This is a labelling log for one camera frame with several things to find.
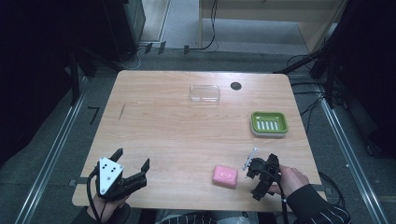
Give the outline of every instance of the green tray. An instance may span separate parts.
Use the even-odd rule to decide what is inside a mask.
[[[279,112],[256,111],[250,118],[251,131],[258,136],[284,136],[288,131],[285,115]]]

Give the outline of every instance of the metal rail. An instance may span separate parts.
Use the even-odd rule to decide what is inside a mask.
[[[35,209],[38,205],[38,202],[41,199],[41,196],[44,192],[45,187],[50,179],[50,175],[55,167],[55,164],[59,158],[59,155],[62,152],[64,147],[64,142],[67,139],[67,136],[70,133],[71,127],[76,119],[78,111],[81,108],[82,102],[84,100],[85,92],[88,86],[88,79],[83,78],[81,83],[81,95],[79,96],[77,102],[70,107],[67,116],[64,120],[64,123],[58,132],[54,143],[49,151],[49,154],[44,161],[43,166],[41,167],[40,173],[35,179],[35,183],[30,188],[28,196],[23,204],[23,207],[20,211],[20,214],[17,217],[15,223],[29,223]]]
[[[316,85],[316,88],[319,91],[324,91],[323,88],[319,85]],[[352,146],[347,140],[347,135],[345,134],[335,111],[331,109],[325,101],[321,101],[321,105],[327,119],[329,120],[330,125],[332,126],[335,137],[340,144],[341,151],[344,154],[349,170],[352,173],[353,178],[355,179],[359,191],[361,192],[361,197],[366,203],[367,209],[373,219],[373,222],[378,224],[388,224],[389,222],[385,216],[381,204],[379,203],[378,198],[373,191],[373,188],[371,187],[365,173],[363,172],[361,164],[359,163],[359,160],[356,157]]]

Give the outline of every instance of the cord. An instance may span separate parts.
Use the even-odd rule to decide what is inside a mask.
[[[320,177],[322,177],[326,182],[328,182],[338,193],[338,202],[335,203],[337,205],[342,206],[344,209],[346,208],[346,201],[344,199],[344,195],[342,194],[341,190],[337,187],[334,181],[329,178],[327,175],[323,174],[322,172],[318,172]]]
[[[103,213],[105,212],[106,205],[107,205],[107,201],[105,201],[105,205],[103,206],[102,212],[101,212],[101,214],[100,214],[100,219],[101,219],[101,220],[102,220],[102,217],[103,217]]]
[[[99,217],[99,214],[96,210],[95,204],[93,203],[93,199],[92,199],[92,195],[91,195],[91,180],[93,178],[93,173],[94,171],[88,176],[88,180],[87,180],[87,194],[88,194],[88,201],[90,201],[90,206],[91,209],[93,211],[93,214],[95,215],[95,219],[97,223],[102,223],[102,219]]]
[[[323,39],[323,44],[318,48],[317,51],[322,50],[326,45],[328,44],[328,40],[326,40],[326,38]],[[296,57],[308,57],[312,62],[319,62],[319,61],[326,61],[326,59],[314,59],[311,57],[312,54],[314,53],[308,53],[308,54],[299,54],[299,55],[294,55],[292,57],[290,57],[288,59],[288,61],[286,62],[286,66],[289,67],[289,62],[291,61],[291,59],[296,58]]]
[[[297,85],[321,85],[321,86],[325,86],[326,84],[324,83],[317,83],[317,82],[295,82],[295,83],[291,83],[290,85],[293,86],[297,86]]]
[[[198,50],[198,51],[202,51],[204,49],[208,49],[210,46],[212,46],[213,42],[216,42],[216,49],[213,51],[216,51],[219,48],[219,43],[216,41],[216,29],[215,29],[215,21],[216,21],[216,14],[217,14],[217,10],[218,10],[218,0],[214,0],[213,1],[213,5],[212,5],[212,9],[211,9],[211,15],[210,15],[210,20],[211,20],[211,24],[212,24],[212,31],[213,31],[213,36],[212,36],[212,40],[210,41],[210,43],[203,48],[200,49],[189,49],[189,50]],[[175,49],[175,48],[165,48],[165,49],[173,49],[173,50],[184,50],[184,49]]]
[[[137,60],[138,60],[138,64],[137,64],[136,67],[131,68],[131,67],[128,67],[128,66],[124,65],[123,63],[117,63],[117,64],[119,64],[121,67],[123,67],[123,68],[125,68],[125,69],[127,69],[127,70],[136,70],[137,68],[140,67],[139,52],[142,51],[142,50],[145,49],[145,48],[146,48],[146,47],[143,47],[142,49],[139,49],[139,50],[137,51],[137,53],[136,53],[136,58],[137,58]]]
[[[138,45],[137,46],[137,51],[139,51],[141,49],[145,49],[146,47],[147,46],[145,46],[145,45]],[[127,61],[129,61],[132,58],[132,56],[134,56],[134,53],[133,52],[129,53],[128,57],[124,61],[122,61],[121,63],[126,63]]]
[[[312,112],[314,111],[314,109],[318,106],[318,104],[320,103],[320,101],[322,101],[324,99],[325,94],[323,92],[320,92],[321,95],[319,96],[318,99],[315,100],[314,103],[312,103],[311,105],[308,106],[308,108],[303,111],[302,113],[300,113],[300,116],[302,117],[306,112],[309,111],[309,115],[308,115],[308,121],[306,123],[306,129],[305,129],[305,133],[308,134],[309,132],[309,123],[311,121],[311,116],[312,116]]]
[[[300,95],[300,94],[312,94],[312,93],[316,93],[316,94],[325,94],[324,91],[299,91],[299,92],[294,92],[294,95]]]
[[[280,184],[280,181],[277,180],[277,178],[275,178],[272,174],[268,173],[268,172],[263,172],[266,175],[271,176],[275,182],[277,183],[277,185],[279,186],[279,190],[280,190],[280,199],[281,199],[281,203],[282,203],[282,215],[283,215],[283,223],[284,224],[289,224],[289,218],[288,218],[288,207],[286,206],[286,196],[285,193],[283,191],[282,185]]]

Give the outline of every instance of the clear plastic container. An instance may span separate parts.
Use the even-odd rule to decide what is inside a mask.
[[[195,105],[218,105],[220,88],[215,85],[192,85],[190,87],[190,102]]]

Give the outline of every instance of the black curtain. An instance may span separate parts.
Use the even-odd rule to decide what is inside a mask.
[[[356,8],[334,47],[337,77],[376,124],[366,133],[378,154],[396,155],[396,2],[349,1]],[[361,127],[360,112],[353,111]]]
[[[0,164],[29,144],[70,89],[60,3],[0,1]]]

